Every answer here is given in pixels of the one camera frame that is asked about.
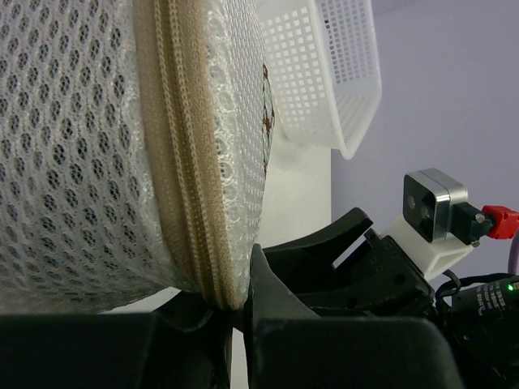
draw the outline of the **white plastic basket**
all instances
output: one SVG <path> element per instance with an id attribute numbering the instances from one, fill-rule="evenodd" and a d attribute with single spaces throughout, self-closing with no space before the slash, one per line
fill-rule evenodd
<path id="1" fill-rule="evenodd" d="M 277 119 L 353 157 L 382 93 L 371 0 L 257 0 Z"/>

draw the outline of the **purple-gray wall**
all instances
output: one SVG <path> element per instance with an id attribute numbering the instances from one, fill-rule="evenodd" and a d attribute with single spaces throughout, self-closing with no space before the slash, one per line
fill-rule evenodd
<path id="1" fill-rule="evenodd" d="M 518 20 L 517 0 L 422 0 L 375 16 L 382 101 L 356 156 L 332 155 L 334 219 L 361 207 L 383 231 L 404 174 L 427 167 L 463 182 L 474 206 L 519 210 Z M 509 246 L 484 238 L 453 270 L 506 271 Z"/>

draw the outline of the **camera lens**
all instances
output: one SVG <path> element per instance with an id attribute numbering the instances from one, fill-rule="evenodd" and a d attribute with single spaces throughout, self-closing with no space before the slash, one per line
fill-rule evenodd
<path id="1" fill-rule="evenodd" d="M 407 204 L 409 205 L 409 208 L 414 209 L 416 207 L 416 201 L 414 201 L 413 196 L 409 196 L 407 198 Z"/>
<path id="2" fill-rule="evenodd" d="M 423 217 L 423 219 L 429 219 L 431 217 L 431 213 L 429 212 L 429 208 L 422 207 L 422 217 Z"/>

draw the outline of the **white mesh fabric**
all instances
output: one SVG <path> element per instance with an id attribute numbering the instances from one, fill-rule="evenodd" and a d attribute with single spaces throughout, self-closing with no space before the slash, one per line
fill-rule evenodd
<path id="1" fill-rule="evenodd" d="M 257 238 L 270 135 L 264 128 L 264 49 L 252 0 L 204 0 L 209 85 L 213 96 L 235 288 L 247 297 Z"/>
<path id="2" fill-rule="evenodd" d="M 183 286 L 144 149 L 131 4 L 0 0 L 0 312 Z"/>
<path id="3" fill-rule="evenodd" d="M 205 2 L 229 247 L 245 298 L 270 144 L 263 45 L 253 1 Z M 162 239 L 132 3 L 0 0 L 0 313 L 98 312 L 189 287 Z"/>

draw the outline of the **black plastic part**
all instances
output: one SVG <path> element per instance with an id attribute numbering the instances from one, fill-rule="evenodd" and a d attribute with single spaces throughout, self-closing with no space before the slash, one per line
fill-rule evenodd
<path id="1" fill-rule="evenodd" d="M 10 389 L 228 388 L 229 315 L 187 293 L 162 311 L 2 317 L 0 383 Z"/>
<path id="2" fill-rule="evenodd" d="M 456 342 L 482 368 L 492 368 L 509 382 L 519 374 L 518 323 L 519 276 L 464 289 L 453 297 L 449 326 Z"/>
<path id="3" fill-rule="evenodd" d="M 298 297 L 322 316 L 373 314 L 420 317 L 434 290 L 391 237 L 368 230 L 366 241 L 337 269 L 340 287 Z"/>
<path id="4" fill-rule="evenodd" d="M 264 250 L 270 268 L 293 293 L 338 286 L 333 261 L 359 239 L 373 222 L 354 208 L 329 226 L 301 239 Z"/>
<path id="5" fill-rule="evenodd" d="M 469 203 L 453 205 L 453 219 L 450 232 L 460 241 L 469 245 L 477 242 L 494 228 L 495 221 L 492 217 L 485 216 L 483 222 L 476 221 L 476 215 L 483 213 Z"/>
<path id="6" fill-rule="evenodd" d="M 245 309 L 251 389 L 462 388 L 438 330 L 414 318 L 320 318 L 252 254 Z"/>

